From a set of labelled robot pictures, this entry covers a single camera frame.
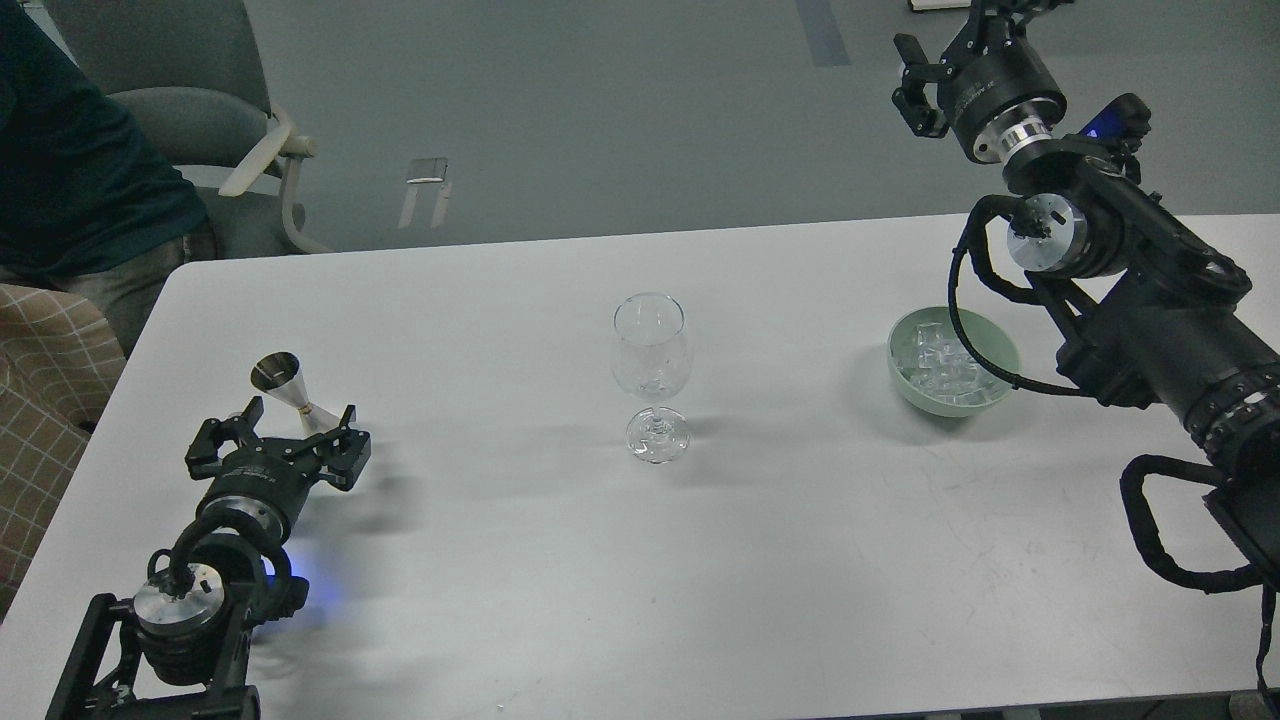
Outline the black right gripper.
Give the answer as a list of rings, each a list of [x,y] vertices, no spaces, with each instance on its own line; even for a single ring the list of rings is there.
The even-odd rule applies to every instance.
[[[1000,132],[989,127],[1010,109],[1028,102],[1047,127],[1065,115],[1065,95],[1016,22],[965,26],[937,63],[914,35],[896,33],[892,41],[902,63],[891,95],[900,117],[916,137],[943,138],[951,127],[970,161],[1001,160]],[[929,85],[940,85],[941,109],[928,97]]]

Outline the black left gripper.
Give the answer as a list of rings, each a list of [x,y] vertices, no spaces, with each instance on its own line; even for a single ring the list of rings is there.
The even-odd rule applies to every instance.
[[[233,511],[253,519],[275,541],[288,541],[311,489],[325,482],[339,492],[355,488],[372,454],[371,434],[356,425],[358,410],[348,404],[339,416],[314,413],[293,439],[261,439],[256,425],[264,415],[261,396],[228,418],[209,418],[196,430],[184,464],[192,480],[211,484],[196,506],[204,519]],[[236,450],[225,457],[224,445]]]

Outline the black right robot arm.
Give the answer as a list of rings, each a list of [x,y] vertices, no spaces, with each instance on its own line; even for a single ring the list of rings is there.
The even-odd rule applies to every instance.
[[[1053,128],[1068,100],[1027,38],[1051,1],[975,1],[937,59],[899,33],[892,92],[919,137],[954,135],[966,159],[1002,169],[1005,195],[969,211],[952,250],[948,320],[966,351],[1015,389],[1093,398],[1103,406],[1167,406],[1206,462],[1134,457],[1120,492],[1143,562],[1175,585],[1221,594],[1262,591],[1254,660],[1263,707],[1277,714],[1265,676],[1277,614],[1277,352],[1238,316],[1251,292],[1243,268],[1206,243],[1140,187],[1138,151],[1151,113],[1134,94],[1102,108],[1076,133]],[[1044,309],[1062,336],[1065,386],[1033,380],[983,355],[957,306],[964,263],[988,290]],[[1208,487],[1204,506],[1245,564],[1193,571],[1166,551],[1144,495],[1167,477]]]

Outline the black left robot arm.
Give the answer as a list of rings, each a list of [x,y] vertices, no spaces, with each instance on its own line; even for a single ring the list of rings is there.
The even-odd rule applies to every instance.
[[[371,455],[355,406],[301,439],[259,436],[261,415],[253,397],[198,428],[186,466],[209,488],[195,519],[152,553],[133,596],[90,601],[47,717],[260,717],[253,630],[301,610],[310,589],[285,542],[311,489],[352,489]]]

